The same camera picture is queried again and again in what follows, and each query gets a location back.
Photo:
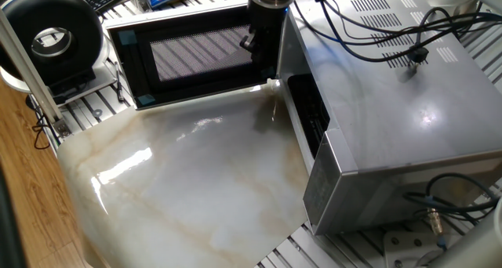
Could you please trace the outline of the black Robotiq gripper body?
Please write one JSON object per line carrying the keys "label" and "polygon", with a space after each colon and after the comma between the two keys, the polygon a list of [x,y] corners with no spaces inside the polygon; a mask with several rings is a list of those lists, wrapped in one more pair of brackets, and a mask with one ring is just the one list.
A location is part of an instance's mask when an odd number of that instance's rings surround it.
{"label": "black Robotiq gripper body", "polygon": [[248,11],[249,32],[256,35],[256,47],[261,47],[264,42],[280,41],[287,8],[269,9],[257,3],[249,3]]}

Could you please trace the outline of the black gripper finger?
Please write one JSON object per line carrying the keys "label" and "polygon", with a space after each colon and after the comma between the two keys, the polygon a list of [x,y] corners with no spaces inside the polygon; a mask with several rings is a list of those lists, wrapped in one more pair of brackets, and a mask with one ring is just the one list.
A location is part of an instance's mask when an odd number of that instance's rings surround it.
{"label": "black gripper finger", "polygon": [[247,52],[251,54],[251,60],[252,61],[257,61],[258,60],[258,55],[256,52],[256,35],[254,33],[248,33],[244,35],[239,42],[239,45]]}
{"label": "black gripper finger", "polygon": [[259,67],[261,70],[276,71],[278,66],[278,42],[264,42],[260,48]]}

